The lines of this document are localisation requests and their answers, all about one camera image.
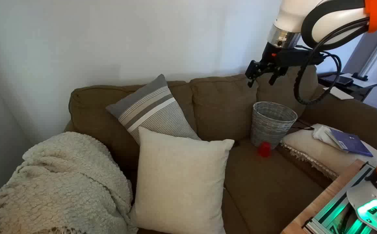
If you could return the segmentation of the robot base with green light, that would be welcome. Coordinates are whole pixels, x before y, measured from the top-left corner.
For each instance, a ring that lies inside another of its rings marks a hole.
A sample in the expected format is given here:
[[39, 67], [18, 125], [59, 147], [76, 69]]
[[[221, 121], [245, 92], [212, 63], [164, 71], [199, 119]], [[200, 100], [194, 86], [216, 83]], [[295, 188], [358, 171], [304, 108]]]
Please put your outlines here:
[[304, 227], [311, 234], [377, 234], [377, 166], [366, 162]]

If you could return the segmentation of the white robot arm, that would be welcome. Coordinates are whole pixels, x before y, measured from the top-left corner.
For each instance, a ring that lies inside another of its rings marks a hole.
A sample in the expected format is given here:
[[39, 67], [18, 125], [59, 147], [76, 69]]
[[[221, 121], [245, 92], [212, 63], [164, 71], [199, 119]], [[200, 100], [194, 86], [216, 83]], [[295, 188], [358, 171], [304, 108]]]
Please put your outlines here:
[[375, 31], [377, 0], [282, 0], [262, 58], [246, 70], [249, 86], [265, 73], [275, 82], [290, 66], [320, 63], [323, 50]]

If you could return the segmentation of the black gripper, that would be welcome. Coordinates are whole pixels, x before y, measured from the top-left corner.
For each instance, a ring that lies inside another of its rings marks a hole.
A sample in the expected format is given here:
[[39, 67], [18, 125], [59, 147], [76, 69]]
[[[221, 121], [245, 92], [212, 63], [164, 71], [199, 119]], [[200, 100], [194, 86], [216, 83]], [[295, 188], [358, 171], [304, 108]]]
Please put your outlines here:
[[247, 67], [246, 76], [247, 86], [252, 87], [255, 80], [263, 74], [269, 73], [269, 84], [273, 86], [276, 80], [285, 75], [290, 66], [319, 65], [324, 61], [320, 52], [314, 52], [306, 47], [278, 48], [268, 43], [260, 61], [252, 60]]

